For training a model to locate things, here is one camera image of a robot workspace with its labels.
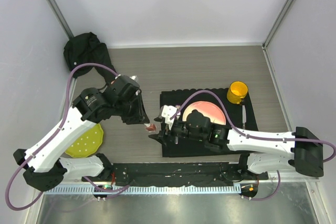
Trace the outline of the nail polish bottle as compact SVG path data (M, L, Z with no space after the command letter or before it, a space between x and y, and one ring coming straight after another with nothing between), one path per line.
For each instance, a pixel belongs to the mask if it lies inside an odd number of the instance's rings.
M145 129L148 132L155 132L156 131L156 126L153 123L145 124Z

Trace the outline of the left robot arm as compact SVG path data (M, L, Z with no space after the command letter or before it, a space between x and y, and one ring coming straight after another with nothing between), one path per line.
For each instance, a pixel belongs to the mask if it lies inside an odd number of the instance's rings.
M150 124L136 76L119 75L104 91L83 90L74 99L66 118L43 139L27 150L17 149L13 156L25 170L25 182L45 192L63 180L83 177L100 182L110 180L113 165L104 154L73 159L63 158L62 154L83 133L112 116L119 116L127 125Z

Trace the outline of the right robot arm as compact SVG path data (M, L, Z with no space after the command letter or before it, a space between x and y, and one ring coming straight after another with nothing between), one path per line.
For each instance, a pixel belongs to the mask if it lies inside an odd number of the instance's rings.
M237 166L237 173L242 179L277 170L295 170L310 177L324 175L323 145L305 127L283 133L234 129L212 123L210 118L197 110L193 110L186 121L169 121L167 114L157 120L165 124L165 129L149 137L162 145L176 138L201 143L214 152L248 152L248 157Z

